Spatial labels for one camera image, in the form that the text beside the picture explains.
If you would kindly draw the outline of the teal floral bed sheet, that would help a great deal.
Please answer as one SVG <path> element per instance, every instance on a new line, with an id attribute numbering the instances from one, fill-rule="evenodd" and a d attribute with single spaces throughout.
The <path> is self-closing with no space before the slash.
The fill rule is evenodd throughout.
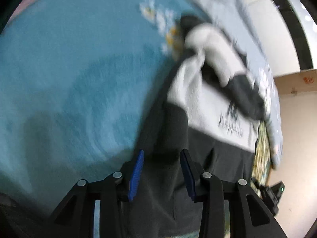
<path id="1" fill-rule="evenodd" d="M 37 0 L 3 29 L 1 191 L 46 218 L 37 237 L 78 180 L 103 180 L 142 151 L 184 51 L 184 14 L 217 27 L 191 0 Z"/>

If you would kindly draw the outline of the black white fleece jacket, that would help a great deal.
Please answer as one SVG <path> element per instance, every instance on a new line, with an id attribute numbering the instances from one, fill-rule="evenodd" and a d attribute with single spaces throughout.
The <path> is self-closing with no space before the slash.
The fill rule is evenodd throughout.
<path id="1" fill-rule="evenodd" d="M 124 207 L 128 237 L 197 231 L 202 204 L 189 197 L 180 166 L 192 160 L 221 180 L 250 179 L 264 100 L 247 59 L 224 31 L 180 18 L 184 51 L 143 123 L 136 148 L 145 161 L 133 201 Z"/>

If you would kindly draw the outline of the white black wardrobe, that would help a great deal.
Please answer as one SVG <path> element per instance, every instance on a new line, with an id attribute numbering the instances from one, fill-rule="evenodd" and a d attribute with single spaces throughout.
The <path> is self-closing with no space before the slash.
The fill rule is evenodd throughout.
<path id="1" fill-rule="evenodd" d="M 300 0 L 243 0 L 274 77 L 316 69 L 316 22 Z"/>

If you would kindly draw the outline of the grey floral duvet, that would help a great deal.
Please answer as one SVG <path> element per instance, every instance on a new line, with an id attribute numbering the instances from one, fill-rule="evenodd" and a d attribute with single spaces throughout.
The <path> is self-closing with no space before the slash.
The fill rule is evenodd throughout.
<path id="1" fill-rule="evenodd" d="M 191 0 L 221 28 L 243 55 L 260 94 L 264 97 L 265 124 L 268 132 L 272 166 L 277 169 L 282 160 L 283 135 L 278 91 L 270 65 L 254 28 L 244 0 Z"/>

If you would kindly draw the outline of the wooden door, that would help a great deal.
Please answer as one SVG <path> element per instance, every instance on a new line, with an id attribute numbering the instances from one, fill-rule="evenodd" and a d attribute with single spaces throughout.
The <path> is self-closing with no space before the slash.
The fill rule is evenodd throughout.
<path id="1" fill-rule="evenodd" d="M 316 92 L 316 69 L 275 77 L 274 82 L 279 98 Z"/>

